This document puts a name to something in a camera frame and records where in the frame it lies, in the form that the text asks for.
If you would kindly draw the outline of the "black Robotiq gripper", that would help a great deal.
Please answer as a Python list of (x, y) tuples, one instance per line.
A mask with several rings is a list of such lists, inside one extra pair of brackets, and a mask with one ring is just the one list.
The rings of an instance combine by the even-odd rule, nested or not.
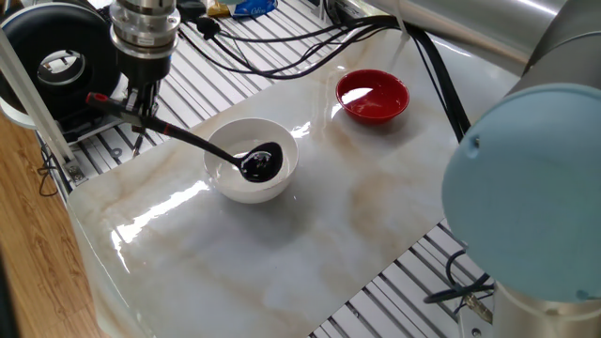
[(116, 63), (128, 79), (125, 103), (127, 112), (132, 116), (125, 117), (125, 121), (131, 125), (133, 132), (144, 134), (146, 129), (139, 124), (140, 115), (154, 116), (158, 111), (160, 80), (168, 74), (171, 59), (142, 59), (117, 51)]

